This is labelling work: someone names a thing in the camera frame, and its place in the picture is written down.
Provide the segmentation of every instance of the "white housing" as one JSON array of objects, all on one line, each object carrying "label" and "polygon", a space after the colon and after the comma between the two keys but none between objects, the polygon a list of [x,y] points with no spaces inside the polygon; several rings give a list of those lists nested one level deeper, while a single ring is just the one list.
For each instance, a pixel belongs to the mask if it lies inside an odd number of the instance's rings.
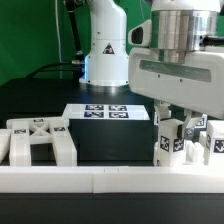
[{"label": "white housing", "polygon": [[87,0],[91,13],[92,43],[81,83],[122,86],[128,83],[125,12],[113,0]]},{"label": "white housing", "polygon": [[199,10],[220,12],[222,0],[154,0],[152,11]]}]

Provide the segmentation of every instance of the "white plastic part with markers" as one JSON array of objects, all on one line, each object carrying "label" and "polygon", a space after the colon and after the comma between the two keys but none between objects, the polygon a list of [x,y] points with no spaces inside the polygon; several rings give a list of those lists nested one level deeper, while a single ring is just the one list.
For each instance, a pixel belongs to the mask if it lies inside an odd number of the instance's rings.
[{"label": "white plastic part with markers", "polygon": [[[0,161],[10,150],[10,166],[0,167],[0,192],[224,193],[224,121],[209,121],[200,143],[170,144],[176,151],[166,148],[168,133],[154,149],[161,167],[77,167],[68,126],[64,117],[9,120],[0,130]],[[53,144],[57,166],[32,167],[30,145],[44,143]]]}]

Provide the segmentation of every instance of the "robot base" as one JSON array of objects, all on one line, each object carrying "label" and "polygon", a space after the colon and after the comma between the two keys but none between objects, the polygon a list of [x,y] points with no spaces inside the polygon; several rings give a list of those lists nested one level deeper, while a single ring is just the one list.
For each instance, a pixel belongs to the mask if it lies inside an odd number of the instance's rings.
[{"label": "robot base", "polygon": [[80,82],[79,83],[81,89],[98,92],[98,93],[121,93],[130,90],[129,85],[123,86],[97,86],[89,83]]}]

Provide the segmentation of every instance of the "white plastic block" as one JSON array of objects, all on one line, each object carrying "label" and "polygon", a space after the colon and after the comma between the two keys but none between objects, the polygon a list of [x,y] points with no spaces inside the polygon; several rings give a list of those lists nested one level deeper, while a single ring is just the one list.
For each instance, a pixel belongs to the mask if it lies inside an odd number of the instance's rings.
[{"label": "white plastic block", "polygon": [[39,118],[22,118],[22,119],[11,119],[11,120],[7,120],[7,129],[11,129],[12,125],[15,121],[28,121],[29,125],[36,125],[36,126],[40,126],[44,123],[48,123],[51,120],[60,120],[60,121],[64,121],[64,125],[66,127],[69,126],[69,119],[66,119],[64,117],[39,117]]},{"label": "white plastic block", "polygon": [[63,121],[50,121],[50,133],[57,166],[76,166],[77,151]]},{"label": "white plastic block", "polygon": [[178,126],[183,122],[176,119],[161,121],[158,135],[158,160],[160,166],[176,166],[185,162],[184,139],[178,139]]},{"label": "white plastic block", "polygon": [[31,152],[28,121],[15,121],[9,154],[10,166],[31,166]]},{"label": "white plastic block", "polygon": [[0,163],[9,151],[9,143],[11,137],[11,129],[0,130]]},{"label": "white plastic block", "polygon": [[192,162],[192,165],[204,165],[204,147],[200,143],[188,141],[186,153],[187,161]]},{"label": "white plastic block", "polygon": [[201,131],[199,136],[199,143],[205,148],[206,147],[206,131]]},{"label": "white plastic block", "polygon": [[224,166],[224,121],[208,121],[205,165]]},{"label": "white plastic block", "polygon": [[154,166],[158,166],[158,142],[154,145],[153,164]]}]

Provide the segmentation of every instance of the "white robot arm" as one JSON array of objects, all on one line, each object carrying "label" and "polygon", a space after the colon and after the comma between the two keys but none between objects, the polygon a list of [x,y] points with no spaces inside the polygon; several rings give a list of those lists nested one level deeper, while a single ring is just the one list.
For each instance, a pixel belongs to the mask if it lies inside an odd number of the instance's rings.
[{"label": "white robot arm", "polygon": [[[129,84],[133,92],[156,99],[157,155],[162,165],[172,166],[172,158],[181,155],[181,141],[193,137],[202,113],[224,119],[224,48],[205,44],[224,43],[223,38],[216,37],[223,4],[219,0],[154,0],[151,20],[129,33],[130,44],[139,46],[130,53]],[[169,104],[186,109],[184,123],[170,119]],[[207,130],[207,142],[215,142],[217,135],[209,134],[216,133],[215,129]],[[212,144],[205,148],[216,157]]]},{"label": "white robot arm", "polygon": [[[87,3],[90,9],[91,51],[85,58],[81,87],[110,93],[126,90],[128,55],[125,50],[127,16],[124,10],[114,0],[65,0],[65,3],[73,17],[75,7]],[[77,28],[74,28],[73,35],[76,36]],[[76,44],[77,48],[80,53],[80,44]]]}]

